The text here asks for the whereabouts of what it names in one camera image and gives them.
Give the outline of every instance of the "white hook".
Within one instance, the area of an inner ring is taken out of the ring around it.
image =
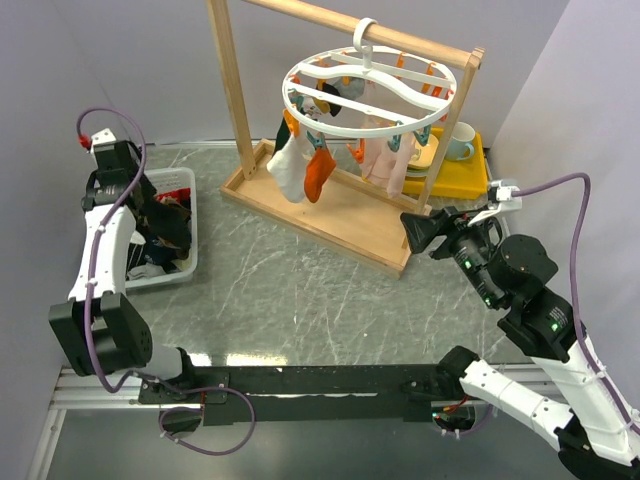
[[[371,70],[371,56],[373,55],[373,47],[370,43],[362,45],[362,36],[367,30],[367,27],[369,27],[369,25],[373,23],[378,23],[378,21],[374,20],[373,18],[363,18],[358,22],[358,25],[356,25],[356,29],[353,32],[353,46],[358,52],[362,54],[362,63],[365,72]]]

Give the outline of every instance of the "yellow tray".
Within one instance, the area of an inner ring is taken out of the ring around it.
[[[431,133],[440,139],[442,128],[432,128]],[[487,192],[487,168],[482,151],[482,137],[479,133],[476,133],[476,138],[471,143],[475,148],[475,154],[469,160],[445,160],[442,163],[431,195],[475,200]],[[425,179],[426,177],[407,177],[402,192],[420,195]]]

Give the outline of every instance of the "mug handle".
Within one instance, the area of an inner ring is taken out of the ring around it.
[[[458,160],[469,160],[476,153],[476,149],[473,148],[473,145],[471,145],[471,142],[467,142],[466,146],[469,149],[469,154],[465,157],[459,158]]]

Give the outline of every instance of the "wooden pole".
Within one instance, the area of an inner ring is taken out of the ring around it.
[[[240,154],[240,163],[245,179],[250,179],[256,172],[256,160],[253,156],[251,145],[251,132],[247,120],[247,110],[242,95],[240,84],[240,72],[238,71],[238,59],[233,44],[231,21],[227,0],[207,0],[209,9],[209,21],[213,37],[216,40],[218,63],[224,84],[224,93],[227,96],[227,105],[231,115],[233,133],[236,136],[236,145]]]
[[[340,32],[353,34],[359,18],[334,12],[326,8],[310,5],[297,0],[244,0],[247,3],[284,13],[308,22],[323,25]],[[403,52],[427,57],[450,67],[463,69],[468,63],[470,53],[424,38],[399,32],[382,25],[370,25],[363,35],[366,40],[397,48]]]
[[[478,71],[478,69],[480,68],[483,55],[484,49],[476,48],[469,57],[469,61],[467,62],[466,66],[464,67],[464,76],[462,77],[462,82],[460,82],[458,91],[454,95],[453,101],[451,102],[451,107],[449,108],[449,113],[447,114],[447,120],[444,122],[442,135],[440,136],[440,143],[438,144],[436,153],[433,156],[433,161],[431,162],[431,166],[429,167],[429,173],[427,175],[426,181],[424,182],[422,192],[420,193],[420,198],[418,199],[415,213],[421,214],[424,211],[427,199],[431,194],[433,185],[436,183],[436,178],[438,177],[440,167],[442,166],[442,162],[444,161],[444,155],[447,152],[447,147],[449,146],[449,141],[451,140],[453,127],[458,122],[458,117],[460,116],[462,105],[467,98],[467,93],[469,93],[469,88],[471,87],[473,77],[476,74],[476,71]]]

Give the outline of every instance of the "wooden base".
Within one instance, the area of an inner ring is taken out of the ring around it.
[[[384,190],[336,169],[317,203],[289,203],[267,172],[272,153],[273,142],[261,140],[254,148],[255,175],[245,180],[238,168],[221,193],[328,248],[400,278],[410,255],[400,213],[412,211],[415,200],[389,199]]]

